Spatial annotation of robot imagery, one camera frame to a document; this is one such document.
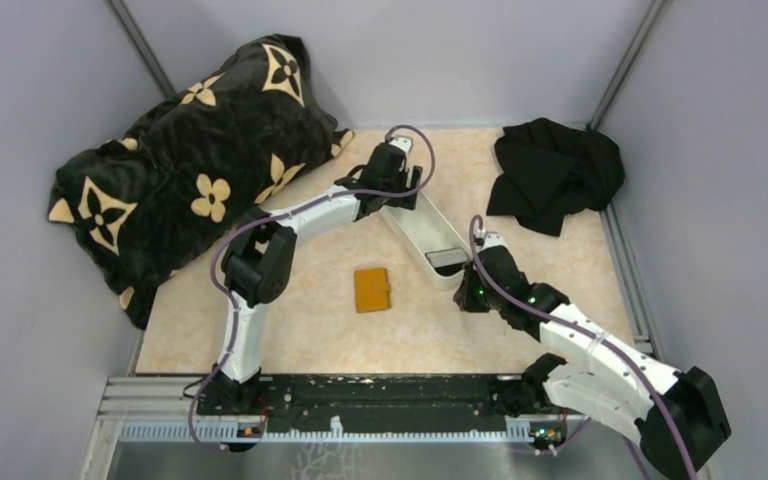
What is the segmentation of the white oblong plastic tray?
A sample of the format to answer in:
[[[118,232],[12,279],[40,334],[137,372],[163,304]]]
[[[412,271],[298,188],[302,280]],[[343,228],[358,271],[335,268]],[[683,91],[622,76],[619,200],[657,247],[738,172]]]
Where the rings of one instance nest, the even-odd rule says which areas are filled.
[[[380,215],[430,284],[439,290],[454,289],[461,283],[463,265],[460,268],[435,270],[425,259],[424,253],[452,247],[461,247],[468,253],[469,246],[427,195],[424,192],[417,194],[414,210],[384,206]]]

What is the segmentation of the mustard leather card holder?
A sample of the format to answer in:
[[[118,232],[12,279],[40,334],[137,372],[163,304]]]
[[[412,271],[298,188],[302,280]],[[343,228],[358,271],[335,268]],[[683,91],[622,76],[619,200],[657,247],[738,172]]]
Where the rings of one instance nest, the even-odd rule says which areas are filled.
[[[372,313],[391,308],[391,285],[385,267],[356,270],[354,291],[357,313]]]

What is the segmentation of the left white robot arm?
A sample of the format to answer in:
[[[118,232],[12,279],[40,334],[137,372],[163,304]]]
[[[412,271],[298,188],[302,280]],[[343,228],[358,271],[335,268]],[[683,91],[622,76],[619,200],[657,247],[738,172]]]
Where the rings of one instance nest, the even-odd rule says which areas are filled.
[[[414,208],[422,169],[407,165],[411,149],[410,138],[392,137],[376,146],[367,164],[353,168],[309,201],[245,213],[247,227],[230,242],[220,265],[231,295],[226,350],[200,395],[200,411],[245,412],[254,405],[268,312],[289,284],[298,247],[385,205]]]

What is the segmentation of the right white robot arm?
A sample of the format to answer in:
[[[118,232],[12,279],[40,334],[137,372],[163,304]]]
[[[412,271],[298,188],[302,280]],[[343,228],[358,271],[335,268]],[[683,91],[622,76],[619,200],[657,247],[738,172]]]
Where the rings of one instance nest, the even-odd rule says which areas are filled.
[[[668,479],[693,479],[732,429],[712,377],[681,371],[626,344],[567,295],[531,283],[501,245],[464,263],[453,300],[469,313],[496,312],[548,353],[501,394],[506,414],[555,406],[584,414],[636,445]]]

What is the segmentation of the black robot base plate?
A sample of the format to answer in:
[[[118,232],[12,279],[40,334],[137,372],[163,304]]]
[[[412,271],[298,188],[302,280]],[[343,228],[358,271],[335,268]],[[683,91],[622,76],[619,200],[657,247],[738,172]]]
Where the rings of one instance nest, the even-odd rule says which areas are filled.
[[[200,416],[253,416],[269,433],[315,433],[338,419],[351,434],[502,432],[509,418],[562,409],[519,374],[258,374],[238,384],[218,374]]]

